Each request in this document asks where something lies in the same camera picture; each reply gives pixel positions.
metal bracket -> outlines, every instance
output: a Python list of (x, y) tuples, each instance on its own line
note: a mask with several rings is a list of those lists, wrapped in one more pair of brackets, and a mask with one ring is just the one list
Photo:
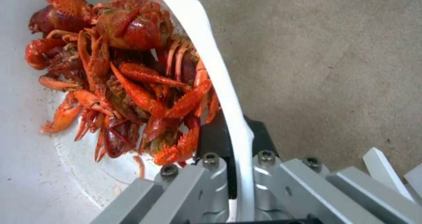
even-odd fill
[(327, 180), (385, 223), (420, 223), (422, 208), (398, 192), (349, 167)]
[[(269, 199), (272, 205), (288, 216), (306, 218), (311, 214), (323, 223), (382, 223), (302, 161), (282, 163), (275, 157), (274, 164), (268, 165), (258, 159), (259, 154), (253, 158), (255, 191), (257, 184), (266, 187), (275, 198)], [(265, 200), (255, 202), (260, 208)]]

pile of crayfish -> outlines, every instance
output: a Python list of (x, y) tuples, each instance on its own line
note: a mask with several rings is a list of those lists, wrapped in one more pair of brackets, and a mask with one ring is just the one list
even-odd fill
[(186, 164), (202, 114), (208, 110), (209, 123), (220, 105), (192, 42), (173, 34), (169, 12), (148, 0), (45, 1), (29, 22), (43, 36), (27, 45), (25, 59), (46, 69), (39, 83), (67, 94), (41, 132), (64, 131), (81, 114), (75, 141), (99, 131), (96, 162), (138, 151), (157, 165)]

hex socket screw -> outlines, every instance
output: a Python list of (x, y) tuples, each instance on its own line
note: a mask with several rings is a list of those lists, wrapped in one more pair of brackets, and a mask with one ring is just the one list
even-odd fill
[(321, 161), (316, 157), (306, 156), (302, 160), (302, 163), (305, 164), (307, 167), (311, 168), (311, 170), (315, 171), (316, 173), (319, 173), (321, 171)]
[(270, 150), (261, 150), (258, 152), (258, 162), (264, 166), (271, 166), (276, 163), (276, 154)]
[(173, 180), (179, 173), (179, 169), (175, 164), (164, 165), (161, 167), (160, 175), (163, 180), (170, 181)]
[(212, 168), (218, 167), (219, 160), (220, 158), (217, 155), (217, 153), (207, 152), (202, 157), (202, 164), (204, 165), (205, 168), (212, 169)]

crayfish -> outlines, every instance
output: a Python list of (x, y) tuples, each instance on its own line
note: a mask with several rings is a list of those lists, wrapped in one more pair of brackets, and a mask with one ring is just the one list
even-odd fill
[[(28, 44), (25, 59), (47, 70), (43, 86), (67, 94), (41, 131), (64, 131), (81, 114), (75, 141), (98, 131), (96, 162), (137, 151), (157, 165), (184, 165), (197, 147), (203, 111), (209, 123), (220, 106), (194, 45), (173, 34), (169, 12), (149, 0), (45, 1), (29, 23), (43, 36)], [(134, 159), (142, 175), (143, 162)]]

crayfish leg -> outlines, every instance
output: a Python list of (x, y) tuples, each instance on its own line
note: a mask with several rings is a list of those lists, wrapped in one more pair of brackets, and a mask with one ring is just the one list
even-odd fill
[(203, 81), (198, 87), (190, 90), (176, 104), (169, 110), (167, 110), (167, 117), (184, 117), (186, 114), (191, 112), (202, 97), (205, 96), (212, 86), (211, 80)]

